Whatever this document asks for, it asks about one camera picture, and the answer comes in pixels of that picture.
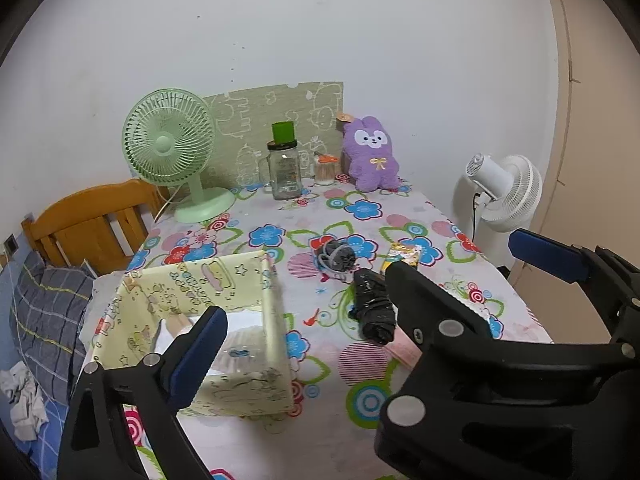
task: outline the power cord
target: power cord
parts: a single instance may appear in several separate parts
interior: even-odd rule
[[[473,219],[473,232],[471,235],[471,241],[473,242],[474,240],[476,240],[476,209],[478,209],[478,204],[476,203],[476,198],[480,198],[481,193],[474,193],[474,198],[473,198],[473,203],[472,203],[472,208],[473,208],[473,214],[472,214],[472,219]]]
[[[177,189],[174,191],[174,194],[172,194],[169,197],[169,200],[166,200],[164,198],[164,196],[162,196],[162,193],[160,193],[160,189],[158,188],[158,186],[156,186],[156,191],[158,192],[158,195],[160,195],[160,198],[162,198],[162,200],[164,200],[164,205],[160,208],[160,211],[158,211],[158,214],[155,216],[154,218],[154,224],[158,222],[158,219],[162,216],[162,213],[164,213],[164,210],[169,207],[169,204],[172,204],[174,197],[178,194],[178,191],[180,191],[182,189],[182,186],[184,186],[184,183],[180,184],[180,186],[177,187]]]

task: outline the floral tablecloth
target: floral tablecloth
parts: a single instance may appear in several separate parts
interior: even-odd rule
[[[352,289],[316,267],[316,247],[343,238],[357,267],[380,270],[391,242],[421,245],[420,272],[483,316],[494,337],[550,338],[480,249],[409,183],[367,194],[351,184],[305,183],[303,197],[288,202],[257,186],[234,189],[234,206],[202,224],[179,224],[169,214],[129,269],[261,247],[274,261],[296,404],[289,413],[254,418],[181,416],[213,478],[402,478],[375,456],[373,438],[380,406],[408,371],[361,340],[347,316]],[[127,418],[150,476],[163,478],[138,414],[129,410]]]

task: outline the black wrapped object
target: black wrapped object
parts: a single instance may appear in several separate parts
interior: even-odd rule
[[[386,294],[385,279],[369,269],[353,273],[355,306],[349,317],[360,324],[365,339],[385,345],[394,340],[396,313]]]
[[[318,262],[334,272],[344,273],[356,264],[356,253],[353,248],[344,241],[329,240],[316,251]]]

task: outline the green patterned board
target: green patterned board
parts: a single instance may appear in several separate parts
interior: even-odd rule
[[[300,83],[263,86],[205,97],[218,135],[213,154],[202,172],[205,187],[245,187],[258,184],[258,160],[273,139],[271,125],[293,121],[302,177],[312,176],[315,150],[339,155],[342,134],[335,118],[342,111],[342,83]]]

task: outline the yellow bow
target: yellow bow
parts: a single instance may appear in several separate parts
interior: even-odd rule
[[[372,158],[369,160],[369,162],[371,164],[377,164],[376,169],[377,170],[386,170],[386,168],[384,167],[384,164],[386,164],[386,158],[382,157],[382,158]]]

